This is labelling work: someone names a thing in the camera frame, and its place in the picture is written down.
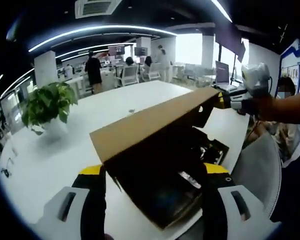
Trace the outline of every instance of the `white table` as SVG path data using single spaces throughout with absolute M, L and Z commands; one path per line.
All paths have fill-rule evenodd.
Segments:
M 189 89 L 161 81 L 151 81 L 103 92 L 81 99 L 72 106 L 68 118 L 68 136 L 49 142 L 27 128 L 13 135 L 18 151 L 14 157 L 11 142 L 5 145 L 0 169 L 9 157 L 12 176 L 0 174 L 13 206 L 27 223 L 36 223 L 47 203 L 65 186 L 71 186 L 78 173 L 87 166 L 100 164 L 89 133 L 136 112 L 190 92 Z M 232 110 L 214 109 L 204 127 L 209 138 L 216 138 L 230 149 L 224 165 L 233 169 L 248 127 L 248 117 Z M 174 240 L 185 233 L 202 215 L 184 219 L 165 231 L 159 230 L 134 205 L 125 192 L 120 192 L 106 176 L 105 232 L 116 240 Z

